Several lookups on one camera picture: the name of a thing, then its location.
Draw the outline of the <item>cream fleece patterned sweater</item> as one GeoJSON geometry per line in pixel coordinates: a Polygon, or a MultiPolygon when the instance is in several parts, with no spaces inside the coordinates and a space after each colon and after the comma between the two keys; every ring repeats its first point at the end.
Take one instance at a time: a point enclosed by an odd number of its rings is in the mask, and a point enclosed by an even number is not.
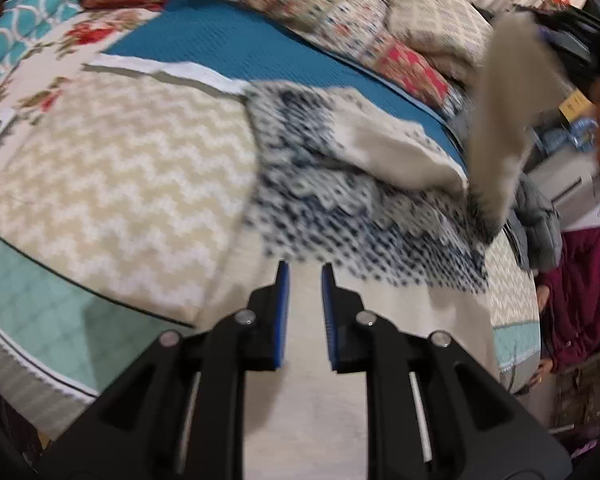
{"type": "Polygon", "coordinates": [[[361,375],[328,368],[321,268],[404,332],[450,333],[498,369],[489,246],[502,236],[532,147],[531,124],[567,86],[530,13],[494,24],[457,165],[416,122],[352,89],[254,84],[246,111],[256,183],[196,323],[242,308],[290,265],[286,364],[247,378],[250,479],[358,479],[365,467],[361,375]]]}

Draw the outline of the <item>person in maroon clothes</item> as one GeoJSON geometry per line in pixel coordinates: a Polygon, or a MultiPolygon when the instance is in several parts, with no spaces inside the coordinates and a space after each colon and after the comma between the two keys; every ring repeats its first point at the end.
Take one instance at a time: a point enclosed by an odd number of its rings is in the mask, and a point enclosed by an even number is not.
{"type": "Polygon", "coordinates": [[[563,232],[558,266],[535,284],[544,352],[532,386],[600,350],[600,226],[563,232]]]}

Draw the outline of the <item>cream patterned folded blanket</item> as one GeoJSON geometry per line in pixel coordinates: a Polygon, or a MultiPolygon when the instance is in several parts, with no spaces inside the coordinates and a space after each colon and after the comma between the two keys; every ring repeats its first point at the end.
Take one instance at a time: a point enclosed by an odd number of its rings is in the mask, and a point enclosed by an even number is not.
{"type": "Polygon", "coordinates": [[[474,83],[492,34],[467,0],[392,0],[388,29],[440,74],[465,86],[474,83]]]}

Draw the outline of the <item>grey puffer jacket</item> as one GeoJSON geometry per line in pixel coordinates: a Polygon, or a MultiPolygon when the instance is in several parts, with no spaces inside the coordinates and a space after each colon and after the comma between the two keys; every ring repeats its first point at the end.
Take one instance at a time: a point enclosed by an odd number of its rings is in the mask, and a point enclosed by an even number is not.
{"type": "Polygon", "coordinates": [[[484,203],[472,181],[466,192],[466,211],[469,231],[484,248],[504,234],[521,270],[548,272],[558,266],[562,256],[558,211],[524,170],[519,171],[504,220],[486,218],[484,203]]]}

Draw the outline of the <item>patterned bedspread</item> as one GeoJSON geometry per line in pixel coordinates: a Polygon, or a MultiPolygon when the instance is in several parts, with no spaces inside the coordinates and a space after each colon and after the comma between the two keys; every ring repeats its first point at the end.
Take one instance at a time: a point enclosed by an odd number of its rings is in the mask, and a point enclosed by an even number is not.
{"type": "MultiPolygon", "coordinates": [[[[0,171],[0,334],[84,387],[0,386],[60,434],[158,333],[196,323],[245,217],[257,150],[237,96],[200,82],[88,70],[0,171]]],[[[531,275],[502,235],[486,252],[491,324],[535,321],[531,275]]]]}

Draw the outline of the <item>white floral sheet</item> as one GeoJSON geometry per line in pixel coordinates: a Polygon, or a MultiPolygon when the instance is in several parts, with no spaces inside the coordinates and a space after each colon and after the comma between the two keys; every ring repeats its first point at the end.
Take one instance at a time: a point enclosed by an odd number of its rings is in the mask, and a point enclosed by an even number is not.
{"type": "Polygon", "coordinates": [[[156,15],[147,9],[82,12],[36,40],[0,80],[0,113],[15,113],[0,135],[0,171],[83,66],[156,15]]]}

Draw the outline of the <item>teal blue blanket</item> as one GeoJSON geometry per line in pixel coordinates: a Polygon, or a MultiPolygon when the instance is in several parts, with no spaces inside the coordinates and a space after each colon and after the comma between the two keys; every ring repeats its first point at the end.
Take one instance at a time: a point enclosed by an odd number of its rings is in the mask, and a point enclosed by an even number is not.
{"type": "Polygon", "coordinates": [[[109,55],[193,62],[242,80],[289,80],[320,88],[351,87],[404,120],[421,124],[464,165],[457,140],[437,113],[385,78],[313,47],[290,30],[223,0],[168,0],[163,11],[104,51],[109,55]]]}

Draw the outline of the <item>teal white patterned pillow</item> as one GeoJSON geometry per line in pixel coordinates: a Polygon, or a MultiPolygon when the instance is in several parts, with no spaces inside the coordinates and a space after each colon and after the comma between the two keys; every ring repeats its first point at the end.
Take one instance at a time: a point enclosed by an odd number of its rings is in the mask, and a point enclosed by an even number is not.
{"type": "Polygon", "coordinates": [[[0,80],[35,41],[82,11],[79,0],[7,0],[0,16],[0,80]]]}

